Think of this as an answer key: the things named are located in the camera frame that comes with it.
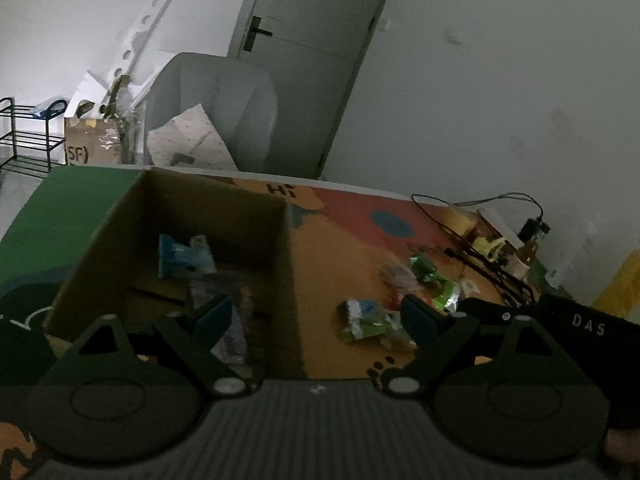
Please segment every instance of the door frame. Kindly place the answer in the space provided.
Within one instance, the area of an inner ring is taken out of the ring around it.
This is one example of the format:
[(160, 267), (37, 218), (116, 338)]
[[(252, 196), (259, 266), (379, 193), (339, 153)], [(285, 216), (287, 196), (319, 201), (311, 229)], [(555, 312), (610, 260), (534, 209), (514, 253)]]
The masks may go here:
[[(246, 34), (249, 30), (249, 23), (251, 22), (251, 18), (254, 15), (256, 1), (257, 0), (242, 1), (242, 6), (240, 7), (240, 12), (238, 14), (238, 20), (236, 21), (236, 28), (234, 29), (234, 33), (229, 44), (229, 57), (238, 58), (242, 52), (242, 46), (244, 45)], [(318, 160), (318, 165), (316, 167), (316, 178), (320, 178), (322, 170), (324, 169), (327, 155), (329, 154), (331, 146), (334, 143), (336, 133), (338, 132), (338, 127), (340, 126), (340, 121), (342, 120), (342, 115), (344, 114), (344, 111), (346, 110), (347, 104), (349, 102), (349, 98), (351, 97), (351, 91), (353, 90), (353, 86), (356, 83), (362, 61), (364, 60), (367, 49), (369, 48), (369, 44), (371, 43), (373, 35), (378, 27), (378, 21), (380, 20), (380, 15), (382, 14), (385, 2), (386, 0), (379, 1), (378, 6), (376, 7), (376, 12), (374, 13), (369, 23), (369, 31), (364, 39), (364, 42), (362, 43), (362, 48), (360, 49), (358, 58), (354, 63), (353, 71), (351, 72), (351, 76), (349, 78), (347, 86), (344, 89), (344, 94), (342, 96), (340, 106), (338, 107), (338, 111), (336, 112), (334, 123), (331, 127), (331, 130), (329, 131), (329, 135), (326, 138), (326, 143), (320, 155), (320, 159)]]

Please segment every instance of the ribbed black surface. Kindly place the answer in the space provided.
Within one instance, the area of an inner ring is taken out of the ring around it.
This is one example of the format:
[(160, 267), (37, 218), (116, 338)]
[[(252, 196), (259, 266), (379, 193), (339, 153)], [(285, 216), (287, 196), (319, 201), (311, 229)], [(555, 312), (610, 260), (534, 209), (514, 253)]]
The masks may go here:
[(604, 479), (576, 462), (543, 470), (494, 465), (458, 449), (413, 401), (370, 381), (266, 381), (215, 404), (183, 443), (154, 460), (112, 470), (48, 462), (38, 480)]

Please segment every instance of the floor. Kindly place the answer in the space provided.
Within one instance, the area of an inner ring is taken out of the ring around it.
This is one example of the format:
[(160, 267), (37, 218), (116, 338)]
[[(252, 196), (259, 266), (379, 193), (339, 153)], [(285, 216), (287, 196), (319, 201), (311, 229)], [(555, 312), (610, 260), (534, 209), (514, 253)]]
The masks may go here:
[(0, 174), (0, 240), (42, 179), (3, 171)]

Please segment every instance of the chair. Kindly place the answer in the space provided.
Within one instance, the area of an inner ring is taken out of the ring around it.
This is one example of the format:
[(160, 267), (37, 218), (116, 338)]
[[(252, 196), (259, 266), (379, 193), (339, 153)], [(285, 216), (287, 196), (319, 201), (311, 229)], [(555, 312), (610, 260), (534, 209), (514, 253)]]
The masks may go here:
[(264, 172), (278, 101), (269, 75), (240, 60), (183, 52), (159, 73), (146, 97), (146, 137), (202, 104), (240, 171)]

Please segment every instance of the open cardboard box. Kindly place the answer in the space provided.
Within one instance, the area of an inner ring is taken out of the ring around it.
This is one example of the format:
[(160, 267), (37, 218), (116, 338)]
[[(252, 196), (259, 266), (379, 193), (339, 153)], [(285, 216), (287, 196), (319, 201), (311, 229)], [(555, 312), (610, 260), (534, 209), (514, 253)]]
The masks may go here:
[(169, 234), (185, 243), (204, 234), (216, 264), (241, 269), (252, 283), (266, 373), (305, 377), (288, 207), (276, 196), (202, 176), (142, 171), (60, 289), (45, 323), (47, 336), (72, 342), (103, 314), (133, 324), (180, 310), (187, 283), (157, 278), (158, 237)]

